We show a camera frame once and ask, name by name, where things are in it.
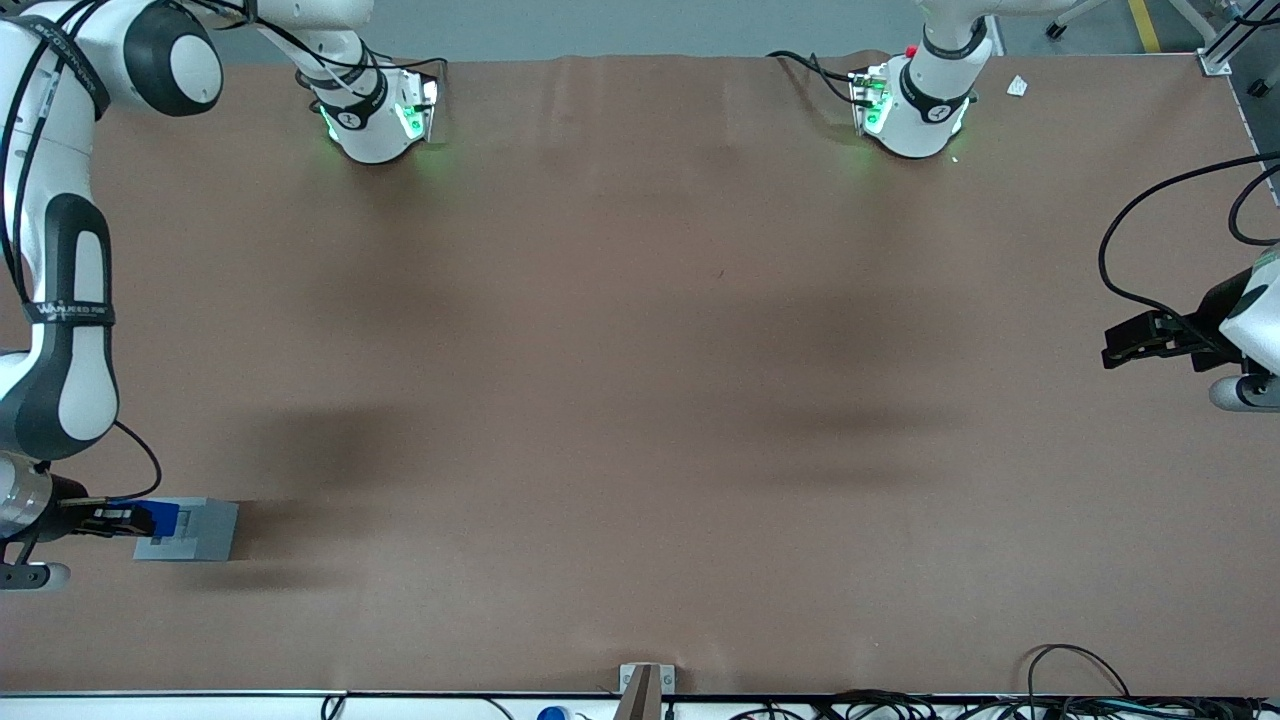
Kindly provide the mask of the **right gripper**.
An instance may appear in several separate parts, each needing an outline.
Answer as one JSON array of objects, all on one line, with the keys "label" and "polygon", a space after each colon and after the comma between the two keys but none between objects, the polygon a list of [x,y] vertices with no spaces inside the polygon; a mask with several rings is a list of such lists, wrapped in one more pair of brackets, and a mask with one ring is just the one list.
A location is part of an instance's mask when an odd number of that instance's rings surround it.
[{"label": "right gripper", "polygon": [[[77,480],[49,475],[26,456],[1,456],[1,541],[32,527],[50,503],[50,539],[78,532],[92,516],[96,500]],[[99,533],[105,537],[154,537],[157,523],[143,505],[105,505],[99,509]]]}]

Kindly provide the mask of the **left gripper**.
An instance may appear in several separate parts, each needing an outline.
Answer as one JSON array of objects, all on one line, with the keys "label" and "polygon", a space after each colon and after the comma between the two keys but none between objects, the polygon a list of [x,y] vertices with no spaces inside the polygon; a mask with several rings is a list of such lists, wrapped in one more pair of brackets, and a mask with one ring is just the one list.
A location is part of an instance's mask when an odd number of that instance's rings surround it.
[{"label": "left gripper", "polygon": [[1249,359],[1279,374],[1279,249],[1266,249],[1251,269],[1210,288],[1188,316],[1204,337],[1192,352],[1185,327],[1171,314],[1144,311],[1103,333],[1102,366],[1117,369],[1152,357],[1190,354],[1193,372],[1248,366]]}]

